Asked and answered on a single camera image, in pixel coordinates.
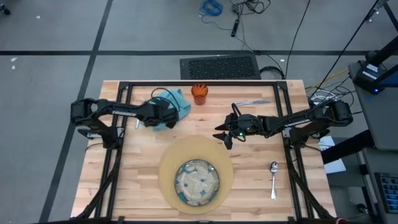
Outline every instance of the floor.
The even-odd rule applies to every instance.
[[[239,52],[242,47],[228,31],[200,22],[199,0],[1,1],[12,12],[11,16],[0,14],[1,223],[39,221],[60,153],[67,153],[65,168],[59,188],[51,193],[55,200],[48,217],[69,218],[87,144],[69,126],[71,102],[97,98],[103,80],[178,80],[180,58],[225,54],[221,50]],[[224,4],[222,15],[205,20],[229,28],[235,16],[228,0],[220,2]],[[302,79],[306,86],[318,83],[373,2],[312,0],[295,41],[288,79]],[[248,45],[269,50],[285,68],[286,51],[306,4],[307,0],[274,0],[265,13],[245,16]],[[389,1],[389,5],[397,14],[398,1]],[[372,22],[362,26],[332,74],[363,59],[364,51],[380,49],[396,35],[381,9]],[[264,55],[257,56],[257,61],[260,67],[274,65]],[[262,74],[262,79],[276,78],[273,73]],[[344,86],[353,89],[351,80]],[[351,110],[361,111],[356,96],[354,99]],[[343,100],[352,101],[349,95]],[[331,135],[350,137],[367,128],[363,115],[354,118],[353,124],[332,129]],[[346,208],[352,205],[343,201],[355,197],[340,189],[332,193],[338,215],[351,215]]]

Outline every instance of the white paper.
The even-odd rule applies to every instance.
[[[319,149],[322,151],[327,150],[334,145],[335,142],[333,141],[331,136],[325,136],[319,141]],[[344,166],[344,163],[341,159],[329,162],[328,164],[325,164],[324,167],[327,174],[346,171],[346,167]]]

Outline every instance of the cup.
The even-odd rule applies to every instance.
[[[209,89],[206,85],[197,84],[193,85],[191,88],[191,93],[193,95],[193,100],[196,105],[204,105],[206,103],[206,96]]]

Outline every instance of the tan plate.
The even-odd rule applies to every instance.
[[[195,207],[181,201],[174,180],[182,164],[201,159],[209,162],[218,173],[220,187],[216,197],[206,205]],[[170,145],[163,153],[159,165],[159,187],[167,203],[177,210],[197,215],[219,207],[229,195],[234,179],[233,166],[227,150],[217,142],[203,136],[189,136]]]

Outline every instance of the knife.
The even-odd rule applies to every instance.
[[[256,104],[263,104],[263,103],[270,103],[270,100],[254,100],[254,101],[248,101],[248,102],[238,102],[235,103],[236,106],[242,106],[242,105],[256,105]]]

